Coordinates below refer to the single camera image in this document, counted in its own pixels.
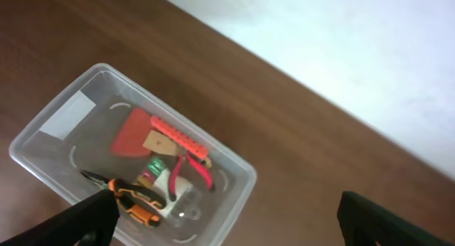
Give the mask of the orange scraper wooden handle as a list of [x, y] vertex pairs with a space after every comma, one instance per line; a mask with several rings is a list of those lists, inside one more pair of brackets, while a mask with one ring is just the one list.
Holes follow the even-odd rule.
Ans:
[[145, 157], [152, 153], [176, 156], [178, 146], [154, 129], [151, 115], [139, 107], [132, 109], [114, 137], [110, 151], [116, 156]]

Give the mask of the orange perforated bar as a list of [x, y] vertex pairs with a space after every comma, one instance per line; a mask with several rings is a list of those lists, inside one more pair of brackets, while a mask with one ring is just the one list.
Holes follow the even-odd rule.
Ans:
[[198, 157], [199, 159], [205, 159], [208, 156], [209, 150], [207, 147], [173, 127], [162, 118], [152, 116], [150, 122], [153, 128], [166, 135], [169, 139], [182, 146], [185, 150], [191, 152], [192, 155]]

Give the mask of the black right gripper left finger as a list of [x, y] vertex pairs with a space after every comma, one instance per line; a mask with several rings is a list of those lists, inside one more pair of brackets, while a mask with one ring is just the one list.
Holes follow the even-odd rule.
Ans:
[[110, 245], [119, 219], [114, 193], [102, 190], [1, 246]]

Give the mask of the orange black long-nose pliers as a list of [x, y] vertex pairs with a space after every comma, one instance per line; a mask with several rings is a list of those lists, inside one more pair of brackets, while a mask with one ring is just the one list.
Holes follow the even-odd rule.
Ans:
[[160, 226], [159, 211], [167, 206], [167, 201], [159, 193], [120, 178], [107, 178], [85, 170], [80, 170], [80, 174], [101, 189], [112, 191], [117, 205], [138, 223], [150, 228]]

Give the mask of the clear plastic container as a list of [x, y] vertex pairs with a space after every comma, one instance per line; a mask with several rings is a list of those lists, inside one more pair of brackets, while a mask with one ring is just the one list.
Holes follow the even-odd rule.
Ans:
[[255, 186], [255, 169], [108, 64], [92, 66], [47, 104], [13, 140], [10, 155], [74, 204], [102, 190], [82, 176], [80, 170], [139, 184], [138, 175], [153, 157], [159, 157], [171, 171], [179, 155], [191, 154], [177, 143], [176, 156], [152, 153], [145, 157], [123, 157], [110, 151], [114, 137], [135, 107], [162, 118], [208, 148], [205, 159], [193, 157], [203, 161], [211, 172], [215, 191], [209, 192], [196, 176], [192, 184], [202, 195], [198, 204], [202, 216], [179, 227], [160, 214], [160, 226], [147, 227], [117, 205], [120, 217], [116, 237], [126, 245], [222, 244]]

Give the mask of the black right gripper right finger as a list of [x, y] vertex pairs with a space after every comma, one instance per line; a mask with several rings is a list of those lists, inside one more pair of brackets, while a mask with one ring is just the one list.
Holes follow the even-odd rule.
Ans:
[[450, 244], [353, 191], [342, 192], [337, 218], [346, 246]]

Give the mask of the clear case coloured bits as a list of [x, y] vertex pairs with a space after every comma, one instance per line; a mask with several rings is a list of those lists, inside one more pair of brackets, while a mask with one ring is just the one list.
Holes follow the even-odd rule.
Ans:
[[202, 216], [198, 206], [202, 198], [201, 192], [186, 178], [172, 176], [159, 157], [153, 157], [136, 180], [165, 198], [166, 206], [159, 214], [173, 226], [182, 226], [185, 221], [198, 220]]

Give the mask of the red handled cutting pliers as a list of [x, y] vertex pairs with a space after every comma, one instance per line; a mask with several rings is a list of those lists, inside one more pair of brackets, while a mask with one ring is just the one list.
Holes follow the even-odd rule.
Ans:
[[195, 183], [196, 176], [199, 176], [198, 179], [204, 182], [209, 192], [212, 193], [215, 191], [214, 178], [209, 169], [203, 164], [203, 161], [195, 159], [189, 153], [179, 155], [168, 178], [168, 195], [170, 200], [174, 202], [177, 199], [177, 182], [179, 177]]

